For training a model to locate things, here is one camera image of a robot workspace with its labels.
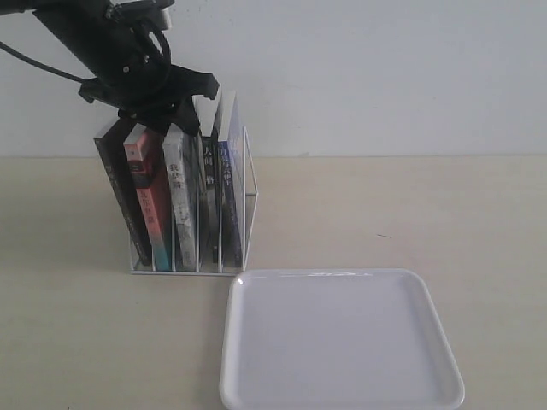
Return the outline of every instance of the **beige table surface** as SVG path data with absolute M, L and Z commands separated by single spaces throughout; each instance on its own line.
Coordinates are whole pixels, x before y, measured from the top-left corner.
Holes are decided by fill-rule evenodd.
M 256 168 L 249 268 L 412 269 L 462 408 L 547 408 L 547 157 Z M 0 160 L 0 409 L 223 408 L 230 279 L 132 276 L 126 252 L 98 160 Z

